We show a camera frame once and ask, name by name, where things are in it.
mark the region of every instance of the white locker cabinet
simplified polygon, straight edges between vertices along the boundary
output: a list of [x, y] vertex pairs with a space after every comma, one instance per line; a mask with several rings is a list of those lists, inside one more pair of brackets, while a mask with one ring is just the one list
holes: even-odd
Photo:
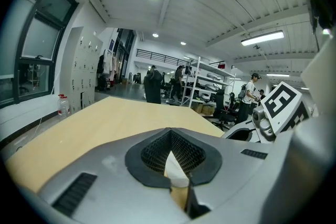
[[71, 29], [62, 59], [60, 93], [68, 96], [72, 113], [94, 102], [101, 46], [102, 41], [93, 34], [93, 30], [84, 27]]

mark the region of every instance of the ceiling light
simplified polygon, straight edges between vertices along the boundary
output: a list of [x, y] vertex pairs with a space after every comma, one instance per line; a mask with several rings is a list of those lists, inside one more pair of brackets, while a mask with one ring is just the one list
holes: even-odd
[[280, 31], [276, 31], [276, 32], [272, 32], [272, 33], [268, 33], [268, 34], [244, 39], [244, 40], [241, 41], [241, 43], [244, 46], [247, 46], [247, 45], [252, 45], [252, 44], [255, 44], [255, 43], [261, 43], [261, 42], [264, 42], [264, 41], [269, 41], [269, 40], [283, 38], [283, 37], [284, 37], [284, 32], [282, 32], [282, 30], [280, 30]]
[[273, 77], [289, 77], [288, 74], [266, 74], [266, 75]]
[[324, 35], [330, 35], [330, 29], [324, 29], [322, 31], [322, 34], [324, 34]]

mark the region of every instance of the metal shelving unit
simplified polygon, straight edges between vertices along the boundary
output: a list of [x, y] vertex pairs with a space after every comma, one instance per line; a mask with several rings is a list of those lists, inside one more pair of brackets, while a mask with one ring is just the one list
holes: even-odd
[[[230, 85], [230, 84], [224, 82], [224, 80], [225, 80], [225, 77], [233, 77], [233, 78], [235, 78], [235, 75], [232, 75], [231, 73], [229, 73], [229, 72], [227, 72], [227, 71], [225, 71], [223, 69], [219, 69], [219, 68], [213, 67], [213, 66], [211, 66], [211, 65], [209, 65], [207, 63], [202, 62], [200, 57], [198, 58], [198, 61], [190, 62], [189, 63], [189, 70], [190, 70], [190, 67], [196, 67], [196, 72], [195, 72], [195, 75], [193, 75], [193, 74], [189, 75], [188, 74], [187, 77], [186, 77], [185, 87], [184, 87], [184, 90], [183, 90], [183, 97], [182, 97], [181, 106], [183, 106], [187, 102], [189, 102], [189, 108], [191, 107], [192, 102], [205, 103], [203, 100], [192, 99], [192, 97], [194, 96], [195, 90], [199, 91], [199, 92], [206, 92], [206, 93], [209, 93], [209, 94], [216, 93], [215, 91], [203, 90], [203, 89], [197, 88], [196, 87], [196, 81], [197, 81], [197, 79], [198, 80], [203, 80], [203, 81], [206, 81], [206, 82], [210, 82], [212, 84], [216, 84], [218, 87], [220, 87], [222, 89], [224, 89], [227, 86], [233, 87], [233, 85], [234, 85], [234, 84]], [[210, 73], [216, 74], [216, 75], [218, 75], [218, 78], [223, 78], [223, 81], [215, 80], [215, 79], [206, 77], [204, 75], [200, 75], [200, 74], [198, 74], [199, 69], [203, 69], [203, 70], [209, 71]], [[187, 83], [188, 83], [188, 79], [190, 77], [194, 78], [194, 85], [193, 85], [193, 87], [187, 87], [186, 86]], [[190, 97], [186, 97], [185, 96], [186, 89], [192, 89]]]

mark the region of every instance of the plastic bottle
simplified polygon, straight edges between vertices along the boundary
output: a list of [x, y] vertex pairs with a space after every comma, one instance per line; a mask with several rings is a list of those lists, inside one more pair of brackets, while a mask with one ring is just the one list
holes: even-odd
[[62, 110], [61, 110], [61, 97], [63, 97], [64, 94], [59, 94], [58, 97], [59, 99], [57, 100], [57, 112], [58, 112], [58, 115], [62, 116]]
[[64, 120], [70, 115], [70, 105], [68, 98], [66, 96], [60, 97], [60, 110], [61, 110], [61, 119]]

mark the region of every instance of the tabletop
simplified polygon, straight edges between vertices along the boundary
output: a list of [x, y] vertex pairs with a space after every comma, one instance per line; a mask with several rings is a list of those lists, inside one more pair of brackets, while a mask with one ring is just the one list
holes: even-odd
[[61, 121], [5, 163], [12, 179], [34, 192], [90, 149], [165, 127], [220, 137], [223, 131], [190, 108], [108, 97]]

